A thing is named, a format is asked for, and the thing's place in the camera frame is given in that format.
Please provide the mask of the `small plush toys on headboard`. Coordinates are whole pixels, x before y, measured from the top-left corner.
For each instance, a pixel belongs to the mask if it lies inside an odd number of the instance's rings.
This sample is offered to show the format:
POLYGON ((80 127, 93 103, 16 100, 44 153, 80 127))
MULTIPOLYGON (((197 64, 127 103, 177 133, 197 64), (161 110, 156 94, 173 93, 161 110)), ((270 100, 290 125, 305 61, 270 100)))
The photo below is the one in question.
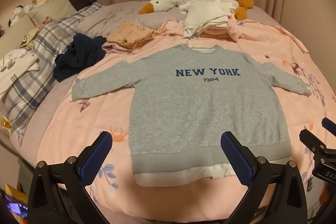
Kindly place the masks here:
POLYGON ((8 26, 14 25, 17 23, 21 18, 27 15, 32 9, 44 5, 45 3, 51 0, 31 0, 30 3, 26 5, 18 5, 11 13, 8 26))

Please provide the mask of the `beige headboard cushion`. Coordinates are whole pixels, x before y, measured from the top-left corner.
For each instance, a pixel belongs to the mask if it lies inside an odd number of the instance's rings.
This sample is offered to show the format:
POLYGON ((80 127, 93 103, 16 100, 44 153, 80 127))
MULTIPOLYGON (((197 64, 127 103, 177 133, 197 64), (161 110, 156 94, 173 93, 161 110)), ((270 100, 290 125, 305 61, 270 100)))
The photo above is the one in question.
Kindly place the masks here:
POLYGON ((1 37, 1 58, 8 52, 18 49, 24 36, 47 16, 58 20, 70 16, 75 12, 76 9, 68 0, 52 0, 32 9, 27 15, 18 20, 13 27, 9 27, 1 37))

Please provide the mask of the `white printed garment on pillow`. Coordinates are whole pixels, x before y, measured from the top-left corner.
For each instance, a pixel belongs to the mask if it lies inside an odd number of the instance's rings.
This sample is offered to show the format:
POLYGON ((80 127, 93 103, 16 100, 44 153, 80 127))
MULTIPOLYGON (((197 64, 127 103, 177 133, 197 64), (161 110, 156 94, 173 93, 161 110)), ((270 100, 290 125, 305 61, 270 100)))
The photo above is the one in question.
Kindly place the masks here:
POLYGON ((35 53, 25 49, 16 49, 1 59, 1 98, 16 80, 29 71, 39 70, 39 59, 35 53))

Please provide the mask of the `white goose plush toy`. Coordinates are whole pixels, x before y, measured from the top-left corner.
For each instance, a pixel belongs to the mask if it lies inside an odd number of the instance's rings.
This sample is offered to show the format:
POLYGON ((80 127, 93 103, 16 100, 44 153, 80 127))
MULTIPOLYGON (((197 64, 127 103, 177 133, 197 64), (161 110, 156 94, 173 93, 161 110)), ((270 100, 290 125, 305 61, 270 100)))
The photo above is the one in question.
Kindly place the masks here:
POLYGON ((224 3, 230 3, 233 7, 231 10, 235 12, 235 18, 243 20, 247 18, 247 10, 253 9, 253 0, 151 0, 142 9, 139 10, 139 14, 149 14, 153 12, 167 12, 174 7, 179 7, 182 13, 187 13, 187 7, 193 2, 214 2, 221 1, 224 3))

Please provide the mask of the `dark navy crumpled garment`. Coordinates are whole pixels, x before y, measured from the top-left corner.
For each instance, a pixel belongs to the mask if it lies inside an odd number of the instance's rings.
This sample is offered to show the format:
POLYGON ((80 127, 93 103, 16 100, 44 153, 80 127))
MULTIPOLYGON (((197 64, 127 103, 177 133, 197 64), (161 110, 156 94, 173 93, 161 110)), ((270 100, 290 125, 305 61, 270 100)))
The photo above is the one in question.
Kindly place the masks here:
POLYGON ((106 55, 102 49, 105 42, 102 36, 90 38, 76 34, 66 51, 55 59, 53 76, 56 81, 60 83, 101 61, 106 55))

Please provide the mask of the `plaid blue grey pillow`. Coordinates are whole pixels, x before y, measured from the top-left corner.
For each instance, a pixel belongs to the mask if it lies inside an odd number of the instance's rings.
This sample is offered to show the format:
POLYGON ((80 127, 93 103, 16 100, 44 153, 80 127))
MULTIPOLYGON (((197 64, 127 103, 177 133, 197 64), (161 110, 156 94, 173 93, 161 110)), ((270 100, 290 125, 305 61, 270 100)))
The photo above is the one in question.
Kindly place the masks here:
POLYGON ((17 144, 21 145, 25 130, 34 112, 56 84, 53 77, 55 59, 63 54, 76 35, 75 28, 102 5, 95 2, 71 16, 48 22, 34 40, 33 53, 39 70, 18 77, 1 99, 1 113, 9 120, 17 144))

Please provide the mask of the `cream white folded garment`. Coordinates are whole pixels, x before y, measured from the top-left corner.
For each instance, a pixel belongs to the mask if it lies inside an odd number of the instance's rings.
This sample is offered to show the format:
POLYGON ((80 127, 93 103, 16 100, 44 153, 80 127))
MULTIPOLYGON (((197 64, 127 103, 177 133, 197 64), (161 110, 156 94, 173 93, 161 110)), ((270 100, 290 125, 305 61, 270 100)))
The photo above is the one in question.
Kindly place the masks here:
POLYGON ((182 14, 186 14, 183 37, 192 38, 209 27, 225 29, 236 7, 231 2, 216 0, 189 2, 182 5, 179 10, 182 14))

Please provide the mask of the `pink fleece folded garment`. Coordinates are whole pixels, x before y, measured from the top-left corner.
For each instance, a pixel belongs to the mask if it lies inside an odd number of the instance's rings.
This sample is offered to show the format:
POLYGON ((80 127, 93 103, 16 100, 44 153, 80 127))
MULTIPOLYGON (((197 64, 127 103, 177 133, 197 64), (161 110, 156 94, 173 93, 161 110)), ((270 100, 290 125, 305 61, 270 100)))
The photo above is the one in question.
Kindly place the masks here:
POLYGON ((203 38, 229 39, 236 42, 241 36, 241 31, 238 28, 238 21, 232 16, 228 19, 225 27, 209 26, 202 31, 200 36, 203 38))

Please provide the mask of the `grey New York sweatshirt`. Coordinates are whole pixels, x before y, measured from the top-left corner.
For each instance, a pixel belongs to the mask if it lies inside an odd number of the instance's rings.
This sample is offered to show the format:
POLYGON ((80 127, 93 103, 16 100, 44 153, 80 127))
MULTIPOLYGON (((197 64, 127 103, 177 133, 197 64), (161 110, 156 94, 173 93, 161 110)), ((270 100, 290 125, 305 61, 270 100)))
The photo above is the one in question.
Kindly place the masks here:
POLYGON ((291 154, 275 88, 310 95, 306 83, 272 63, 221 46, 180 44, 132 63, 120 62, 79 80, 73 101, 134 88, 131 167, 140 186, 180 186, 232 174, 220 146, 230 131, 255 155, 291 154))

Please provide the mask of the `orange folded small clothes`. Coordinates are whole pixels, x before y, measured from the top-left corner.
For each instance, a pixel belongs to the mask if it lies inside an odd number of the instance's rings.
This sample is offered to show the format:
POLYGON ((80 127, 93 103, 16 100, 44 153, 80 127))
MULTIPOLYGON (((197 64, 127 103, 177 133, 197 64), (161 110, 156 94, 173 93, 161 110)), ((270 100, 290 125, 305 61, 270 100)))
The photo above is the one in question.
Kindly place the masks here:
POLYGON ((130 54, 157 35, 157 31, 142 24, 133 21, 124 21, 118 26, 115 32, 103 36, 106 42, 102 45, 102 49, 106 53, 130 54))

